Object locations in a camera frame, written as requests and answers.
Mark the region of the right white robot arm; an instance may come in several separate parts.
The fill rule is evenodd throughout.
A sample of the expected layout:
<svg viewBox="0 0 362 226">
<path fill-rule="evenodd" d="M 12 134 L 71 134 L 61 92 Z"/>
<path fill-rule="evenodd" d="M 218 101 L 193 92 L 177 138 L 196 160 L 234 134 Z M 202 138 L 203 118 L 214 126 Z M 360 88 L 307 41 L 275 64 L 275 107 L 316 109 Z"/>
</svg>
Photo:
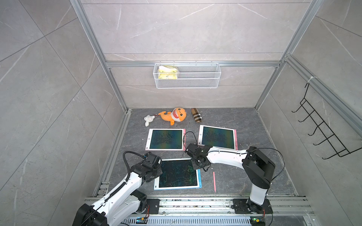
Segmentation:
<svg viewBox="0 0 362 226">
<path fill-rule="evenodd" d="M 185 153 L 191 157 L 194 169 L 204 169 L 213 163 L 243 169 L 252 183 L 248 199 L 233 199 L 236 214 L 272 214 L 270 201 L 266 198 L 272 183 L 275 163 L 256 147 L 247 150 L 226 150 L 218 147 L 189 144 Z"/>
</svg>

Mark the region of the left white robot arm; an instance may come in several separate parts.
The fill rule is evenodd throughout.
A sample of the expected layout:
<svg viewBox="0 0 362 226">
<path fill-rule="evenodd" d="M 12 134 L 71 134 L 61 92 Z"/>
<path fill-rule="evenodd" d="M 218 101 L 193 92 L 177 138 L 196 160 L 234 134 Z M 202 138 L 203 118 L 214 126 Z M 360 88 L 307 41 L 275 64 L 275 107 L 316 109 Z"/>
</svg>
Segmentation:
<svg viewBox="0 0 362 226">
<path fill-rule="evenodd" d="M 74 226 L 118 226 L 132 213 L 145 210 L 147 195 L 138 188 L 162 175 L 162 159 L 151 152 L 125 151 L 123 161 L 125 178 L 92 205 L 83 204 L 75 215 Z"/>
</svg>

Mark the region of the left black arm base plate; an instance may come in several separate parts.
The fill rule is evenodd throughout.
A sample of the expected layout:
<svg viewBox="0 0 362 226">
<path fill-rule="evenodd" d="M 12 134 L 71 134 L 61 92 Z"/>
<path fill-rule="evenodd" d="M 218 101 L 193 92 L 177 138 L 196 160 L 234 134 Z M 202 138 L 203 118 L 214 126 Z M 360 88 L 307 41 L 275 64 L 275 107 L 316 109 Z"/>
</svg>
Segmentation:
<svg viewBox="0 0 362 226">
<path fill-rule="evenodd" d="M 137 213 L 149 213 L 149 214 L 158 214 L 160 208 L 160 199 L 146 199 L 140 201 L 139 209 Z"/>
</svg>

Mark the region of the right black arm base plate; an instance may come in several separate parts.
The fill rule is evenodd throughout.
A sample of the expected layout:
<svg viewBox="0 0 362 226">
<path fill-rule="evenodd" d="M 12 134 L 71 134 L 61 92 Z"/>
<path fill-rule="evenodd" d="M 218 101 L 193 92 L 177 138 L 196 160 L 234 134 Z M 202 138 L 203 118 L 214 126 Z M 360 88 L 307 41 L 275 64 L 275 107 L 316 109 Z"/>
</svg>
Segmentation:
<svg viewBox="0 0 362 226">
<path fill-rule="evenodd" d="M 250 199 L 233 199 L 232 208 L 236 214 L 273 214 L 273 210 L 268 199 L 262 205 L 252 202 Z"/>
</svg>

